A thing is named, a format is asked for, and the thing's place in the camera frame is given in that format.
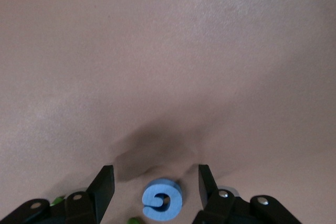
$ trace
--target toy number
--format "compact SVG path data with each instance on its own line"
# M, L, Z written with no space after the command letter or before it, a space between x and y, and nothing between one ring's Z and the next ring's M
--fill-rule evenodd
M182 209L182 190L174 181L165 178L156 179L147 185L142 195L142 202L143 213L148 218L157 221L171 220Z

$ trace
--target blue number 6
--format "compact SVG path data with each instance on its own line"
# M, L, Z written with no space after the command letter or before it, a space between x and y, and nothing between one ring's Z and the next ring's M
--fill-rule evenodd
M182 190L169 179L160 178L150 182L142 195L143 213L150 219L167 221L175 218L182 209Z

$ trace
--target silver screw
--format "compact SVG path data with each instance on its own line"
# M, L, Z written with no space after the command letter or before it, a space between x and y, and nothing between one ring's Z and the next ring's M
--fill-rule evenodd
M224 190L220 190L218 194L223 198L229 197L229 194L227 193L227 191L224 191Z
M258 202L264 206L268 205L268 200L264 197L258 197Z
M39 208L42 204L40 202L36 202L30 206L31 209Z
M81 194L76 194L72 199L73 200L78 200L78 199L81 199L81 198L82 198Z

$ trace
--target screw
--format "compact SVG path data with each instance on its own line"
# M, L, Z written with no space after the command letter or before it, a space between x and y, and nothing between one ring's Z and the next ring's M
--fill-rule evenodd
M264 197L258 197L258 202L264 206L268 205L268 200Z
M224 191L224 190L220 190L218 194L223 198L229 197L229 194L227 193L227 191Z
M82 198L81 194L76 194L72 199L73 200L78 200L78 199L81 199L81 198Z
M39 208L42 204L40 202L35 202L34 204L32 204L30 206L31 209L36 209L36 208Z

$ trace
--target blue digit 9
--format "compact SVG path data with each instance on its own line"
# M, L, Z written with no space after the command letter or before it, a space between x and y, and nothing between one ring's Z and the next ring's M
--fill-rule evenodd
M182 190L169 179L160 178L150 182L143 195L143 213L150 219L167 221L175 218L182 209Z

